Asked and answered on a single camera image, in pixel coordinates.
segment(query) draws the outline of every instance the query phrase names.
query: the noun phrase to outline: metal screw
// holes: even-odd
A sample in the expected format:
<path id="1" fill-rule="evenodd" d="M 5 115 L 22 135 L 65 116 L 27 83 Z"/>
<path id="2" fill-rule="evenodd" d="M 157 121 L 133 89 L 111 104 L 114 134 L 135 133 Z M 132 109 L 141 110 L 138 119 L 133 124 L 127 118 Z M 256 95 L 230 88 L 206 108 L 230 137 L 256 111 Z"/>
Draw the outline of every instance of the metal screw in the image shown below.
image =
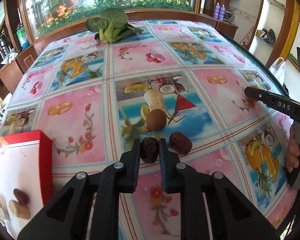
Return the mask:
<path id="1" fill-rule="evenodd" d="M 213 176 L 216 178 L 216 179 L 222 179 L 223 178 L 223 174 L 221 172 L 215 172 L 213 174 Z"/>
<path id="2" fill-rule="evenodd" d="M 121 168 L 123 168 L 124 164 L 121 162 L 118 162 L 118 163 L 115 163 L 113 166 L 115 169 L 121 169 Z"/>
<path id="3" fill-rule="evenodd" d="M 187 166 L 187 165 L 186 165 L 185 163 L 177 163 L 177 164 L 176 164 L 176 167 L 177 167 L 177 169 L 179 169 L 179 170 L 185 169 L 186 166 Z"/>
<path id="4" fill-rule="evenodd" d="M 81 172 L 77 173 L 76 178 L 84 179 L 86 176 L 87 176 L 86 173 L 81 171 Z"/>

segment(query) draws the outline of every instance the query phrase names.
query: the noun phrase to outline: red and white box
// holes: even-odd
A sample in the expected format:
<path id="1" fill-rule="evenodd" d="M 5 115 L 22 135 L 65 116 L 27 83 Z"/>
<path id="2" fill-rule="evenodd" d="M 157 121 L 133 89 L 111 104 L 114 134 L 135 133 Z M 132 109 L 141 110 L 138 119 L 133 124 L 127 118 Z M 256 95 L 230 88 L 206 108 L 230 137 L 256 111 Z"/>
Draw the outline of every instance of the red and white box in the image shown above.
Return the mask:
<path id="1" fill-rule="evenodd" d="M 5 224 L 14 239 L 54 195 L 51 153 L 52 141 L 40 130 L 0 137 L 0 204 L 9 214 Z M 17 201 L 15 188 L 29 196 L 29 220 L 9 209 L 9 201 Z"/>

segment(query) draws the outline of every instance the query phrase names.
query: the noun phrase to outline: patterned tablecloth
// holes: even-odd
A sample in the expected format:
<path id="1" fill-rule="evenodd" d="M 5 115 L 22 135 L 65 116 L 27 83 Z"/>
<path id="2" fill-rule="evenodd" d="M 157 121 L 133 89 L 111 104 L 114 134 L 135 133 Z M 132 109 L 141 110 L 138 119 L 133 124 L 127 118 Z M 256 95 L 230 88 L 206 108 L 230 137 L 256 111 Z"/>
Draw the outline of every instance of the patterned tablecloth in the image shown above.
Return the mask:
<path id="1" fill-rule="evenodd" d="M 209 25 L 131 24 L 143 33 L 111 45 L 89 31 L 50 43 L 13 94 L 0 136 L 40 129 L 50 137 L 58 191 L 77 172 L 118 160 L 134 138 L 169 141 L 180 131 L 193 143 L 182 162 L 224 173 L 278 227 L 296 197 L 283 171 L 292 121 L 243 90 L 280 90 Z M 176 117 L 147 132 L 145 115 L 156 108 Z M 159 160 L 141 161 L 136 192 L 120 197 L 120 239 L 180 236 L 180 198 L 161 183 Z"/>

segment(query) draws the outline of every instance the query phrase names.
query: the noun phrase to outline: human hand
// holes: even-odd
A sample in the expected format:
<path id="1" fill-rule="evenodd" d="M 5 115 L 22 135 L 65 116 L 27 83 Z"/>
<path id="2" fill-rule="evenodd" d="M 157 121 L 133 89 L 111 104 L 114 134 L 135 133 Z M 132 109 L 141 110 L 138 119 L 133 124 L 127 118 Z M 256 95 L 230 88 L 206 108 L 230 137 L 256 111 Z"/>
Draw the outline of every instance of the human hand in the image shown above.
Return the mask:
<path id="1" fill-rule="evenodd" d="M 297 168 L 299 166 L 298 156 L 300 155 L 300 148 L 296 143 L 294 135 L 295 135 L 295 129 L 294 126 L 292 125 L 290 127 L 290 137 L 288 143 L 287 164 L 286 164 L 289 172 L 291 172 L 294 168 Z"/>

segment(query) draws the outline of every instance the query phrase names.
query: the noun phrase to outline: purple bottle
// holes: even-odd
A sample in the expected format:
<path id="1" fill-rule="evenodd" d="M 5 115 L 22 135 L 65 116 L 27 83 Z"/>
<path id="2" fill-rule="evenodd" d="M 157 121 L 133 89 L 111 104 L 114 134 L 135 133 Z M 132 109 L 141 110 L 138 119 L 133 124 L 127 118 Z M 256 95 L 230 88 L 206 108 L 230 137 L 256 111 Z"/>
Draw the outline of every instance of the purple bottle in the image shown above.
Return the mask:
<path id="1" fill-rule="evenodd" d="M 214 11 L 213 11 L 213 17 L 214 17 L 215 19 L 218 19 L 219 11 L 220 11 L 220 5 L 219 5 L 219 3 L 217 3 L 217 4 L 214 6 Z"/>
<path id="2" fill-rule="evenodd" d="M 219 21 L 222 21 L 222 20 L 223 20 L 223 17 L 225 16 L 225 13 L 226 13 L 226 8 L 225 8 L 225 5 L 223 5 L 223 6 L 220 8 L 220 11 L 219 11 L 219 15 L 218 15 L 218 20 L 219 20 Z"/>

